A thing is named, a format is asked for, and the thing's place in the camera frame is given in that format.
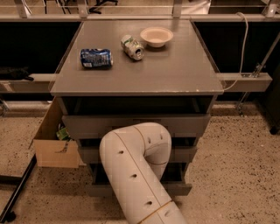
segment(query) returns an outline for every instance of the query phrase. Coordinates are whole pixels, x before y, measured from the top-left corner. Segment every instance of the cable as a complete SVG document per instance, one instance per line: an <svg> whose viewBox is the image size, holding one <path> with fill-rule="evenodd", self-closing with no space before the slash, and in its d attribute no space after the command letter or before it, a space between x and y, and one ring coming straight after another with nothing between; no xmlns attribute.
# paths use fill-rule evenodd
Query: cable
<svg viewBox="0 0 280 224"><path fill-rule="evenodd" d="M244 60L244 50L245 50L246 39L247 39L247 36L248 36L249 24L248 24L247 18L245 17L245 15L242 12L237 12L236 14L238 16L244 18L245 24L246 24L246 31L245 31L245 35L244 35L244 40L243 40L243 45L242 45L242 52L241 52L241 64L240 64L240 70L239 70L239 74L242 74L243 60ZM234 83L231 86L226 87L223 90L224 91L229 90L230 88L232 88L236 84L236 82L237 82L237 80L235 80Z"/></svg>

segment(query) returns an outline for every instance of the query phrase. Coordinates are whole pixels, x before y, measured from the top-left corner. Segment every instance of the small bowl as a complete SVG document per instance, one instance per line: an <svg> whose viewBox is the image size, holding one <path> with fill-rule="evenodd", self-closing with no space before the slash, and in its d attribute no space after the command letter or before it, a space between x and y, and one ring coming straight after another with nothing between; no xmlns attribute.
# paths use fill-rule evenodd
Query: small bowl
<svg viewBox="0 0 280 224"><path fill-rule="evenodd" d="M173 33L163 27L149 27L141 31L140 36L149 46L161 47L173 38Z"/></svg>

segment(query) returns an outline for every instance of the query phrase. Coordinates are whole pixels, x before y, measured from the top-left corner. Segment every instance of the cardboard box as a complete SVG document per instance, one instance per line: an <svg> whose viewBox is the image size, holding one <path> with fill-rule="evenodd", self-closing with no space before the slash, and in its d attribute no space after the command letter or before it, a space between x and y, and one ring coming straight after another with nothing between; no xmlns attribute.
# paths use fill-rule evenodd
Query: cardboard box
<svg viewBox="0 0 280 224"><path fill-rule="evenodd" d="M37 165L43 167L78 168L80 155L75 141L60 141L56 132L61 123L62 111L56 98L47 110L44 120L33 139Z"/></svg>

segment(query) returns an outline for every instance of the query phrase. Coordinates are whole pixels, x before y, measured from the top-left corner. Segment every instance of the table drawer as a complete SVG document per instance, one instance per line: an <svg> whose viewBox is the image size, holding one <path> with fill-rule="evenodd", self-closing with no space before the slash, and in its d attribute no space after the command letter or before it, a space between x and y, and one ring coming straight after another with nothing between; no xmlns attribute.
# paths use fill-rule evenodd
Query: table drawer
<svg viewBox="0 0 280 224"><path fill-rule="evenodd" d="M138 123L154 122L165 126L171 137L201 137L210 115L64 115L70 136L75 139L102 138L111 130Z"/></svg>

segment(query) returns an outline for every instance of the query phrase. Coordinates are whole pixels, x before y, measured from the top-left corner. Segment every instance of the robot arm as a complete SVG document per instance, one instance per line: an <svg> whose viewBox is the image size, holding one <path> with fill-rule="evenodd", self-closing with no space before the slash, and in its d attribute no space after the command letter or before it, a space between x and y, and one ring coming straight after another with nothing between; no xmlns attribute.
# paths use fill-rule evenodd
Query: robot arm
<svg viewBox="0 0 280 224"><path fill-rule="evenodd" d="M129 224L186 223L159 181L171 146L166 128L152 122L112 130L101 140L101 162Z"/></svg>

